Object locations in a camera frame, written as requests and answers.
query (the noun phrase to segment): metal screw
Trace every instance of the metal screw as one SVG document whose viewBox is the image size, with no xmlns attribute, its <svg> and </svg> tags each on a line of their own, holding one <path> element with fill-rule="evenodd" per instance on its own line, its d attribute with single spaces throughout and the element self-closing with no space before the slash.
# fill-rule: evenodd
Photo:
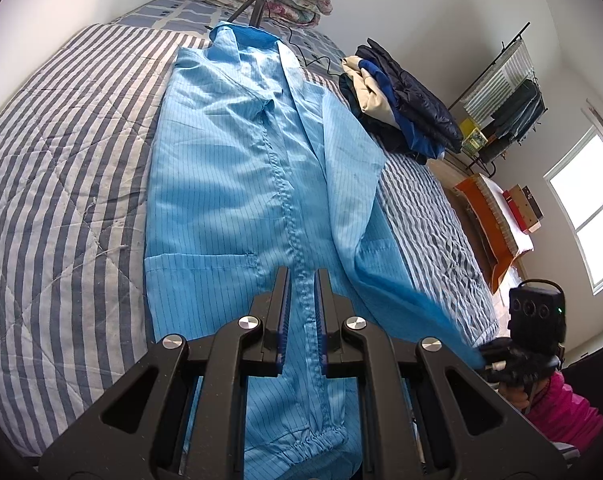
<svg viewBox="0 0 603 480">
<path fill-rule="evenodd" d="M 180 346 L 182 346 L 181 335 L 177 335 L 177 334 L 167 335 L 165 338 L 162 339 L 162 345 L 164 346 L 164 348 L 167 348 L 168 350 L 179 348 Z"/>
<path fill-rule="evenodd" d="M 363 317 L 353 316 L 345 320 L 345 325 L 350 330 L 361 330 L 366 328 L 366 320 Z"/>
<path fill-rule="evenodd" d="M 253 330 L 259 324 L 259 319 L 255 316 L 244 316 L 240 319 L 239 324 L 244 330 Z"/>
<path fill-rule="evenodd" d="M 422 348 L 427 352 L 438 352 L 441 350 L 441 341 L 436 337 L 427 337 L 422 341 Z"/>
</svg>

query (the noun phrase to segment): sleeve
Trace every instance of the sleeve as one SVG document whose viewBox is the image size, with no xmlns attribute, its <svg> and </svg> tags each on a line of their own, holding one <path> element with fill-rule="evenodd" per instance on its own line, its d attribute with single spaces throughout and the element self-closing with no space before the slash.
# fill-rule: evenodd
<svg viewBox="0 0 603 480">
<path fill-rule="evenodd" d="M 528 420 L 552 442 L 563 442 L 584 452 L 603 428 L 603 416 L 584 397 L 573 393 L 561 373 L 551 378 L 535 402 Z"/>
</svg>

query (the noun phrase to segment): blue striped comforter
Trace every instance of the blue striped comforter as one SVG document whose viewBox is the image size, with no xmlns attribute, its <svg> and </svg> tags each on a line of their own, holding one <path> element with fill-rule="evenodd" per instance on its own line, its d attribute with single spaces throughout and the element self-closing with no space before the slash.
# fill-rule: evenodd
<svg viewBox="0 0 603 480">
<path fill-rule="evenodd" d="M 176 49 L 205 44 L 88 27 L 0 114 L 0 426 L 26 455 L 43 452 L 146 352 L 152 140 Z M 492 338 L 488 289 L 432 174 L 389 155 L 378 192 L 416 287 L 470 342 Z"/>
</svg>

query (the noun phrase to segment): tripod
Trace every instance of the tripod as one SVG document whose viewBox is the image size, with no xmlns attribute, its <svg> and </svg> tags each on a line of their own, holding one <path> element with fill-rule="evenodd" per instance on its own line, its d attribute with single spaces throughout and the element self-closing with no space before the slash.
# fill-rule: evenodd
<svg viewBox="0 0 603 480">
<path fill-rule="evenodd" d="M 264 9 L 266 8 L 266 0 L 247 0 L 242 4 L 242 6 L 233 12 L 232 16 L 227 20 L 227 22 L 234 22 L 244 10 L 248 9 L 252 4 L 255 4 L 255 8 L 253 9 L 253 13 L 250 16 L 250 22 L 248 25 L 251 27 L 259 28 L 261 25 L 261 20 L 264 17 Z"/>
</svg>

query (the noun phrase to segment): black cable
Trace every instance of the black cable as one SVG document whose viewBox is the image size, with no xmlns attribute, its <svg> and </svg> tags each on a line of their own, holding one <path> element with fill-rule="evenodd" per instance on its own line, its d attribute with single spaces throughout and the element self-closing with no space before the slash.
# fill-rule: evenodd
<svg viewBox="0 0 603 480">
<path fill-rule="evenodd" d="M 304 68 L 308 68 L 308 67 L 309 67 L 310 65 L 312 65 L 313 63 L 318 62 L 318 61 L 320 61 L 320 60 L 322 60 L 322 59 L 328 59 L 328 66 L 326 67 L 326 73 L 327 73 L 329 76 L 334 76 L 334 77 L 339 77 L 339 76 L 341 75 L 341 74 L 333 74 L 333 73 L 330 73 L 330 63 L 332 62 L 332 60 L 331 60 L 331 59 L 330 59 L 328 56 L 316 57 L 315 59 L 313 59 L 313 60 L 312 60 L 312 61 L 310 61 L 310 62 L 309 62 L 309 61 L 307 61 L 307 60 L 306 60 L 306 56 L 304 56 L 304 54 L 303 54 L 302 48 L 301 48 L 301 47 L 300 47 L 298 44 L 296 44 L 296 43 L 294 43 L 294 42 L 293 42 L 293 29 L 292 29 L 292 28 L 291 28 L 289 25 L 286 25 L 286 24 L 285 24 L 285 23 L 283 23 L 283 22 L 280 22 L 280 21 L 278 21 L 278 20 L 275 20 L 275 19 L 272 17 L 272 15 L 270 14 L 270 6 L 268 5 L 268 1 L 266 1 L 266 9 L 268 10 L 268 19 L 269 19 L 269 20 L 271 20 L 272 22 L 275 22 L 275 23 L 277 23 L 278 25 L 281 25 L 282 27 L 285 27 L 285 28 L 287 28 L 287 29 L 288 29 L 288 32 L 290 33 L 290 34 L 289 34 L 289 36 L 288 36 L 288 43 L 289 43 L 291 46 L 296 47 L 296 48 L 297 48 L 297 50 L 299 51 L 300 56 L 301 56 L 301 58 L 303 59 L 303 63 L 304 63 L 304 65 L 305 65 L 305 66 L 304 66 Z"/>
</svg>

